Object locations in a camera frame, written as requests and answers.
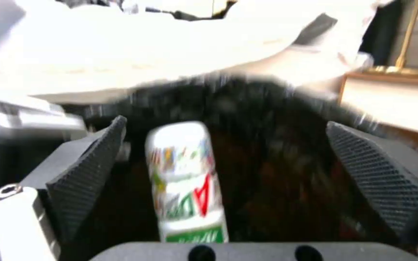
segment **gray metal plate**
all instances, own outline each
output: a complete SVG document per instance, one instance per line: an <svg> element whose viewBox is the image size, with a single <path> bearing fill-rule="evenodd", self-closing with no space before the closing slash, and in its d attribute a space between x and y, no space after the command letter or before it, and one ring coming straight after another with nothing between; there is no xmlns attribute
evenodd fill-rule
<svg viewBox="0 0 418 261"><path fill-rule="evenodd" d="M416 256L378 243L125 243L90 261L418 261Z"/></svg>

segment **brass lamp stand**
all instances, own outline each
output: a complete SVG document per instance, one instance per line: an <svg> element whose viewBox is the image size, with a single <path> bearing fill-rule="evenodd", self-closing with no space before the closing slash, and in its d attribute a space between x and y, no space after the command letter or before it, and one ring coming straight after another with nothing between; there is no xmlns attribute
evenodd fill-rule
<svg viewBox="0 0 418 261"><path fill-rule="evenodd" d="M403 46L401 47L401 53L394 66L375 66L368 69L368 73L381 73L381 74L402 74L418 76L417 68L406 68L406 54L411 42L411 37L414 31L416 21L418 19L418 0L415 0L414 9L411 15L411 20L407 26L406 34L404 36Z"/></svg>

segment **can label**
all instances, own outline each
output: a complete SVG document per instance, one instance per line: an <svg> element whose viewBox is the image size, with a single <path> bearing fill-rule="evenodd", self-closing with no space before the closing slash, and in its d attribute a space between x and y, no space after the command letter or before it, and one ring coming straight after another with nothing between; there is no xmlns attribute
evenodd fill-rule
<svg viewBox="0 0 418 261"><path fill-rule="evenodd" d="M156 148L147 155L150 175L177 181L207 173L215 168L209 140L197 146Z"/></svg>
<svg viewBox="0 0 418 261"><path fill-rule="evenodd" d="M222 226L205 228L166 236L168 243L224 243Z"/></svg>
<svg viewBox="0 0 418 261"><path fill-rule="evenodd" d="M193 216L205 217L211 210L221 209L222 195L215 172L164 187L154 186L154 207L160 220L176 221Z"/></svg>

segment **green label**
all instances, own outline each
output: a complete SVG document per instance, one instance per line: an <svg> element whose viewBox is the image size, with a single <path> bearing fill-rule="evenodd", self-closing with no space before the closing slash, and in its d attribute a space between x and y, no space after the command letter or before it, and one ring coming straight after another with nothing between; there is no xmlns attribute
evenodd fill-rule
<svg viewBox="0 0 418 261"><path fill-rule="evenodd" d="M193 199L191 193L186 195L181 202L167 212L168 219L182 219L194 216Z"/></svg>
<svg viewBox="0 0 418 261"><path fill-rule="evenodd" d="M167 236L165 241L169 243L223 243L224 234L222 227L206 228Z"/></svg>

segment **screw hole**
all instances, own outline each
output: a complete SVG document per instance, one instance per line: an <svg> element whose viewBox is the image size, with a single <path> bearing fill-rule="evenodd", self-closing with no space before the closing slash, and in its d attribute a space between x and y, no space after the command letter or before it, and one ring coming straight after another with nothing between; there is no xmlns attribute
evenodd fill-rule
<svg viewBox="0 0 418 261"><path fill-rule="evenodd" d="M14 190L15 190L15 186L11 186L11 187L7 187L7 188L4 188L3 190L1 190L1 193L6 194L6 193L9 193L9 192L13 192Z"/></svg>
<svg viewBox="0 0 418 261"><path fill-rule="evenodd" d="M195 246L188 254L188 261L216 261L216 253L209 246Z"/></svg>
<svg viewBox="0 0 418 261"><path fill-rule="evenodd" d="M299 246L295 250L297 261L323 261L322 254L311 246Z"/></svg>

